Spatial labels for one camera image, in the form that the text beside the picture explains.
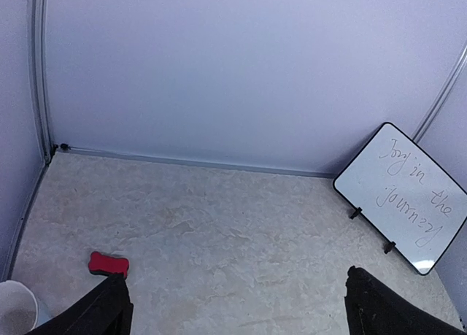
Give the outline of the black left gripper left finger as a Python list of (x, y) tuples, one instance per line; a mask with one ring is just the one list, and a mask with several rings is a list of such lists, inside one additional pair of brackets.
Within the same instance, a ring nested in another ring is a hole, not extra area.
[(112, 274), (34, 334), (130, 334), (134, 305), (122, 274)]

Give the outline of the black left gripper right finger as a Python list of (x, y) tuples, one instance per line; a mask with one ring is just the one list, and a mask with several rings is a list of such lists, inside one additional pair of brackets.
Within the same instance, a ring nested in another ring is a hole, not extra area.
[(361, 267), (349, 268), (346, 288), (344, 304), (351, 335), (464, 333), (410, 304)]

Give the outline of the red bone-shaped eraser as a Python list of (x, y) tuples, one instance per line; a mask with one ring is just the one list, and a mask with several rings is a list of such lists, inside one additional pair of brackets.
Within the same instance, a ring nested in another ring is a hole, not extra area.
[(114, 257), (93, 251), (90, 254), (88, 270), (91, 274), (110, 276), (112, 274), (122, 274), (126, 279), (129, 270), (129, 260), (127, 258)]

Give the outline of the white whiteboard black frame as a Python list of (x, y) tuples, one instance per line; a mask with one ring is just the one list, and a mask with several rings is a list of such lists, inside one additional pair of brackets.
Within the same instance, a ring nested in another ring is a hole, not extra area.
[(383, 123), (333, 188), (421, 275), (466, 222), (466, 191), (392, 123)]

